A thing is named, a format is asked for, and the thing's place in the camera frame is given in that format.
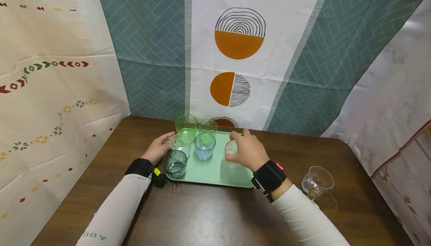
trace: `yellow tag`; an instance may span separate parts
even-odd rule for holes
[[[160,175],[160,173],[161,173],[161,171],[158,170],[157,167],[156,167],[156,169],[154,169],[154,174],[156,174],[156,176],[158,176],[158,175]]]

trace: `hand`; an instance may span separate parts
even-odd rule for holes
[[[257,140],[255,135],[251,135],[248,129],[243,130],[242,136],[232,131],[229,138],[236,141],[238,151],[235,154],[226,154],[224,156],[226,161],[238,163],[252,172],[256,172],[269,161],[263,144]]]
[[[170,132],[154,139],[150,144],[150,147],[148,147],[147,151],[141,156],[141,158],[147,159],[151,162],[151,164],[156,165],[165,155],[165,153],[171,149],[169,146],[169,139],[173,135],[175,135],[175,132]]]

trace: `teal patterned panel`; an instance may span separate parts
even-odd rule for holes
[[[132,115],[185,110],[184,0],[100,0]]]
[[[268,130],[318,136],[422,0],[325,0]]]

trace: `brown table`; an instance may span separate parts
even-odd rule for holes
[[[222,131],[232,128],[220,127]],[[32,245],[75,245],[129,164],[173,121],[123,119]],[[339,211],[329,218],[353,245],[412,245],[342,141],[252,131],[269,157],[299,185],[312,165],[334,177]],[[260,191],[170,182],[144,195],[123,245],[297,245],[283,218]]]

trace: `wrist strap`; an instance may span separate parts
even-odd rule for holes
[[[138,174],[149,178],[153,171],[153,164],[148,159],[138,158],[130,164],[124,175]]]
[[[261,189],[272,202],[270,193],[277,189],[285,179],[286,175],[283,170],[274,161],[269,160],[254,173],[251,182],[257,189]]]

